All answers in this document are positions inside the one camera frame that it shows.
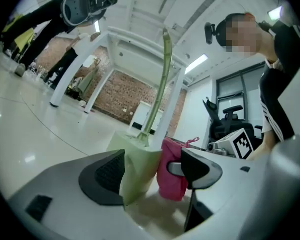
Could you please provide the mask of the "white cabinet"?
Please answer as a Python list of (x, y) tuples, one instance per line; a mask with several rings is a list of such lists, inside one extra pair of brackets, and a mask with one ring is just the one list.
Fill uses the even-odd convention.
[[(136, 128), (138, 130), (141, 130), (143, 125), (145, 125), (145, 123), (146, 123), (147, 116), (150, 113), (151, 108), (152, 108), (152, 105), (141, 100), (139, 102), (139, 105), (137, 106), (135, 112), (133, 113), (132, 119), (129, 124), (129, 130), (131, 128)], [(155, 132), (158, 128), (158, 125), (161, 121), (162, 116), (163, 116), (163, 111), (159, 109), (156, 114), (154, 123), (150, 130), (151, 135), (155, 134)]]

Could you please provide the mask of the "pale green hanging cloth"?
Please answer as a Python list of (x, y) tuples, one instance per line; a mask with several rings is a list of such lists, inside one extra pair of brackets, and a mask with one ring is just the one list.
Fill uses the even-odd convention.
[(93, 68), (92, 70), (84, 77), (82, 78), (81, 82), (79, 83), (77, 89), (79, 92), (80, 97), (83, 97), (87, 89), (89, 88), (89, 85), (93, 78), (95, 77), (97, 71), (98, 71), (98, 64), (100, 63), (99, 58), (95, 58), (93, 61)]

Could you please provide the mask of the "dark framed window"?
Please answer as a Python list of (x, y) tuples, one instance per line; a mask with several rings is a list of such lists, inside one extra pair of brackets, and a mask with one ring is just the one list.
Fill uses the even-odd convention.
[(259, 80), (264, 70), (264, 62), (247, 67), (217, 80), (216, 101), (219, 118), (224, 118), (223, 110), (241, 105), (238, 118), (255, 125), (262, 125), (262, 109), (259, 101)]

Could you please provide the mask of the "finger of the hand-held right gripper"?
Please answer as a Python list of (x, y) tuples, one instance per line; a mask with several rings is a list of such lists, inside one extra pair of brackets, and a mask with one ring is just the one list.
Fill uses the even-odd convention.
[(167, 164), (167, 171), (174, 176), (183, 176), (181, 162), (171, 161)]

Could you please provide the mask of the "black office chair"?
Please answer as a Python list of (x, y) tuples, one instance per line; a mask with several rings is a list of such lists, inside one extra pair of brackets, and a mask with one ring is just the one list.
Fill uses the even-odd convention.
[(261, 138), (254, 135), (254, 128), (252, 124), (238, 119), (236, 111), (243, 109), (242, 105), (236, 105), (223, 110), (225, 117), (220, 119), (217, 113), (217, 105), (212, 103), (208, 98), (203, 100), (203, 104), (210, 115), (211, 123), (209, 128), (208, 143), (213, 143), (235, 132), (239, 129), (244, 129), (250, 139), (253, 149), (256, 149), (262, 143)]

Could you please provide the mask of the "person's right forearm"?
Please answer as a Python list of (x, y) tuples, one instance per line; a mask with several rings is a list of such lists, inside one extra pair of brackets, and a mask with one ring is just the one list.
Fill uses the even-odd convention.
[(276, 145), (276, 135), (273, 130), (267, 131), (263, 135), (263, 141), (260, 146), (254, 150), (247, 160), (255, 160), (262, 155), (269, 154), (273, 147)]

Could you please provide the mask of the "ceiling light panel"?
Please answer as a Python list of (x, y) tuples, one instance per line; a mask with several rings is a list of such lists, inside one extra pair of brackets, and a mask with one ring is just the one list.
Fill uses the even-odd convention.
[(282, 6), (278, 6), (270, 11), (267, 12), (269, 18), (271, 20), (278, 20), (280, 18), (280, 12), (281, 12)]
[(189, 64), (189, 66), (185, 70), (185, 74), (192, 71), (194, 68), (202, 64), (208, 59), (208, 56), (206, 54), (202, 54), (200, 57), (198, 57), (196, 60), (194, 60), (192, 63)]

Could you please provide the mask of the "person's torso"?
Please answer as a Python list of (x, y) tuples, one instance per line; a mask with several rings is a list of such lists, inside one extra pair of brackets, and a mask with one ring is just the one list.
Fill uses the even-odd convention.
[(294, 135), (291, 123), (278, 98), (300, 68), (300, 29), (277, 21), (268, 32), (274, 41), (276, 61), (265, 59), (259, 82), (260, 103), (264, 115), (263, 132), (273, 131), (277, 141)]

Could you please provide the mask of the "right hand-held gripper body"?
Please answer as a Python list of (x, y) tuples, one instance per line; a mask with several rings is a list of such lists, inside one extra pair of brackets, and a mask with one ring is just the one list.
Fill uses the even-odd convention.
[(246, 131), (241, 128), (215, 142), (209, 143), (207, 152), (237, 159), (247, 159), (253, 152), (253, 147)]

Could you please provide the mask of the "yellow-green cloth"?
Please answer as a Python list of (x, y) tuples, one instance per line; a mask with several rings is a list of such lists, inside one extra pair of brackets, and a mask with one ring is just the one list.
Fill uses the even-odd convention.
[[(5, 34), (15, 24), (15, 22), (20, 18), (22, 18), (23, 16), (24, 16), (23, 14), (19, 14), (15, 16), (13, 20), (4, 27), (2, 34)], [(22, 49), (25, 47), (25, 44), (28, 43), (29, 40), (33, 38), (35, 33), (34, 29), (35, 28), (32, 27), (27, 31), (25, 31), (24, 33), (22, 33), (21, 35), (19, 35), (18, 37), (16, 37), (12, 41), (12, 43), (7, 47), (7, 50), (14, 51), (15, 49), (20, 49), (22, 51)]]

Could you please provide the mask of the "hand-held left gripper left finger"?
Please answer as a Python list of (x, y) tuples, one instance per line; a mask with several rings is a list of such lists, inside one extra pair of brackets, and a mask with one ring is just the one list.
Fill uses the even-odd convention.
[(123, 173), (122, 149), (85, 156), (45, 169), (8, 203), (37, 240), (166, 240), (125, 211)]

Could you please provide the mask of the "red cleaning cloth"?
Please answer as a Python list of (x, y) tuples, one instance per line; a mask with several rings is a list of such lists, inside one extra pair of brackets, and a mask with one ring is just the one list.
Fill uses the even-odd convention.
[(159, 185), (160, 195), (168, 200), (181, 201), (188, 187), (188, 181), (183, 176), (175, 176), (167, 171), (167, 164), (171, 162), (181, 162), (181, 150), (187, 148), (193, 142), (199, 140), (199, 137), (189, 139), (185, 144), (176, 142), (165, 137), (162, 142), (162, 155), (157, 170), (157, 183)]

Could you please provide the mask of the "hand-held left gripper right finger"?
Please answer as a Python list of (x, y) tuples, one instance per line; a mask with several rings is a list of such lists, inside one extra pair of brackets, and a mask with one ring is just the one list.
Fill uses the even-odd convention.
[(266, 160), (248, 161), (182, 149), (192, 190), (186, 233), (239, 233), (260, 189)]

